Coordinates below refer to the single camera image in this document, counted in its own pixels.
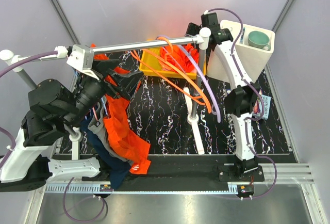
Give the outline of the lilac wire clothes hanger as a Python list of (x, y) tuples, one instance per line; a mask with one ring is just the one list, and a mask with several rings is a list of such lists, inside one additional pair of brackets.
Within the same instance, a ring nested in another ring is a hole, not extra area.
[(178, 45), (178, 47), (180, 48), (180, 50), (188, 57), (188, 59), (190, 60), (191, 64), (194, 66), (194, 68), (196, 69), (196, 74), (200, 77), (200, 79), (202, 80), (202, 82), (204, 83), (210, 98), (212, 100), (212, 107), (211, 107), (211, 113), (213, 115), (215, 115), (217, 117), (217, 122), (221, 123), (221, 112), (220, 109), (218, 107), (218, 103), (216, 101), (216, 97), (208, 83), (208, 80), (206, 79), (204, 73), (203, 73), (203, 69), (200, 69), (199, 66), (197, 65), (197, 63), (194, 61), (193, 57), (191, 56), (191, 54), (182, 46), (182, 45)]

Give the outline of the orange drawstring shorts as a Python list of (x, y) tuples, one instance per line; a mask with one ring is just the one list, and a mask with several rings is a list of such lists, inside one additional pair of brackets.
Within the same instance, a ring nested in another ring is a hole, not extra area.
[[(188, 54), (193, 58), (193, 60), (199, 62), (199, 52), (191, 44), (183, 45), (183, 48), (188, 52)], [(184, 71), (185, 73), (195, 73), (196, 69), (192, 62), (189, 60), (188, 56), (180, 49), (178, 45), (173, 46), (173, 53), (166, 57), (166, 53), (170, 49), (169, 46), (161, 47), (160, 57), (167, 59), (167, 62), (174, 65), (178, 69)]]

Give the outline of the orange clothes hanger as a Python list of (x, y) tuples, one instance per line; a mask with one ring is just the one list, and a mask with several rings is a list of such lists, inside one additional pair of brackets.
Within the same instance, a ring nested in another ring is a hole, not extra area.
[(164, 36), (158, 37), (157, 40), (164, 41), (166, 46), (156, 47), (154, 49), (142, 49), (142, 56), (139, 56), (135, 50), (130, 52), (132, 57), (140, 62), (139, 70), (145, 76), (156, 76), (163, 79), (180, 92), (184, 91), (183, 88), (173, 83), (170, 79), (185, 79), (197, 91), (196, 97), (189, 93), (186, 93), (185, 96), (190, 98), (194, 103), (205, 106), (210, 113), (211, 103), (208, 97), (202, 93), (200, 86), (193, 82), (198, 76), (202, 77), (204, 75), (203, 73), (198, 74), (197, 67), (193, 66), (194, 62), (200, 62), (200, 60), (196, 60), (199, 52), (192, 45), (188, 44), (186, 47), (195, 52), (192, 61), (188, 62), (189, 56), (183, 55), (183, 52), (179, 51), (178, 45), (174, 45)]

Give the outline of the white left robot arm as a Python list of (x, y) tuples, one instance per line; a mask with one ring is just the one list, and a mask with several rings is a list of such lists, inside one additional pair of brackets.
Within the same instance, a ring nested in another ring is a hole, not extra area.
[(96, 77), (79, 73), (73, 91), (56, 79), (42, 81), (28, 93), (29, 111), (22, 120), (15, 146), (1, 159), (1, 191), (38, 189), (56, 179), (107, 180), (113, 167), (101, 154), (88, 159), (59, 161), (42, 156), (59, 138), (79, 138), (77, 128), (103, 97), (130, 100), (142, 72), (119, 73), (118, 60), (99, 60)]

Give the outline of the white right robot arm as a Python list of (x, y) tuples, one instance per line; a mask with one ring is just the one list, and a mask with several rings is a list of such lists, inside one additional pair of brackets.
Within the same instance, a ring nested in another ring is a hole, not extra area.
[(236, 136), (236, 151), (234, 175), (240, 181), (245, 181), (258, 169), (258, 156), (252, 144), (251, 122), (253, 107), (259, 94), (260, 86), (252, 82), (246, 73), (235, 50), (236, 40), (229, 29), (221, 29), (220, 24), (198, 26), (189, 23), (187, 36), (202, 35), (204, 42), (200, 47), (200, 62), (204, 62), (206, 50), (210, 47), (219, 58), (228, 76), (231, 87), (230, 94), (224, 100), (224, 106), (231, 114)]

